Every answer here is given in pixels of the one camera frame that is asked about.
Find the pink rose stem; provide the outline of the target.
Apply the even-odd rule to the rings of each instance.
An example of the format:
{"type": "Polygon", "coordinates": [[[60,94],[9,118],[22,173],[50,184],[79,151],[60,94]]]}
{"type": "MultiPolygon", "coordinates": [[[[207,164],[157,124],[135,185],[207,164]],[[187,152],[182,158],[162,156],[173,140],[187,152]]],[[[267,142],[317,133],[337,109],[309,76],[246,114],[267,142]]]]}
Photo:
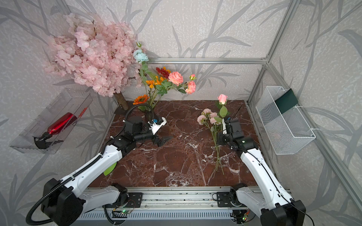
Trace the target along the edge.
{"type": "Polygon", "coordinates": [[[222,123],[222,120],[227,116],[228,109],[226,107],[227,103],[227,96],[224,94],[220,94],[218,96],[218,106],[219,106],[219,113],[214,117],[217,123],[222,123]]]}

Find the pink carnation stem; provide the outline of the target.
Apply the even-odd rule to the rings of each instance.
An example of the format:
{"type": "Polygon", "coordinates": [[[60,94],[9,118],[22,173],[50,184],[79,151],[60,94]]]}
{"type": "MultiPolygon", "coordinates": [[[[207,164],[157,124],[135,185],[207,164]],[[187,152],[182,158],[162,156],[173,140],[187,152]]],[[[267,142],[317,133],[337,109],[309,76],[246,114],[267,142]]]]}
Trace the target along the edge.
{"type": "Polygon", "coordinates": [[[218,133],[221,131],[221,123],[218,122],[217,119],[220,119],[218,113],[212,112],[208,108],[204,109],[201,115],[197,118],[198,124],[206,126],[211,132],[216,150],[215,171],[219,171],[222,166],[220,160],[220,145],[218,144],[218,133]]]}
{"type": "Polygon", "coordinates": [[[208,115],[209,121],[210,123],[209,125],[209,129],[211,131],[212,137],[213,137],[213,141],[214,141],[214,147],[215,147],[215,151],[216,151],[216,161],[215,161],[215,169],[213,170],[212,174],[211,174],[211,178],[213,179],[216,175],[217,172],[221,171],[222,174],[224,174],[223,168],[222,168],[222,163],[221,163],[221,158],[220,158],[220,145],[218,144],[219,142],[219,133],[222,132],[222,124],[221,123],[217,123],[216,120],[214,119],[214,117],[217,115],[217,113],[210,113],[208,115]]]}

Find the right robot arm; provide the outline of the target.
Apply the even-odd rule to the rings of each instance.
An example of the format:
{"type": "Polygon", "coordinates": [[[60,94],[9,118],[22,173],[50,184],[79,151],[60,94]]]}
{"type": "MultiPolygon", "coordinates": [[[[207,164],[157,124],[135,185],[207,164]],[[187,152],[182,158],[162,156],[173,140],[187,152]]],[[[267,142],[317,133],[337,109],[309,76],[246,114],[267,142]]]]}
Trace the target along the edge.
{"type": "Polygon", "coordinates": [[[246,185],[233,186],[230,201],[234,206],[245,205],[263,226],[302,226],[308,216],[301,200],[295,200],[277,180],[257,145],[244,136],[237,119],[227,118],[221,122],[218,143],[234,150],[253,175],[262,197],[246,185]]]}

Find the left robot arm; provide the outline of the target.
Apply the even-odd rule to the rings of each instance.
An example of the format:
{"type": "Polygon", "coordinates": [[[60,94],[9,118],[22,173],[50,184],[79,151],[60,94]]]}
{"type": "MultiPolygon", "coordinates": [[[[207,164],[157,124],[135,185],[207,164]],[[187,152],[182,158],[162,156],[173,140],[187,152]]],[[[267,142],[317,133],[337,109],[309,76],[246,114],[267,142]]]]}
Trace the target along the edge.
{"type": "Polygon", "coordinates": [[[83,213],[108,204],[123,204],[126,190],[120,185],[94,193],[85,190],[99,175],[134,150],[138,142],[151,140],[161,147],[169,141],[171,137],[159,138],[157,135],[166,123],[165,117],[157,117],[148,123],[140,117],[126,121],[124,132],[111,138],[85,165],[61,180],[51,179],[45,184],[43,197],[28,212],[26,223],[39,226],[54,222],[58,226],[69,226],[83,213]]]}

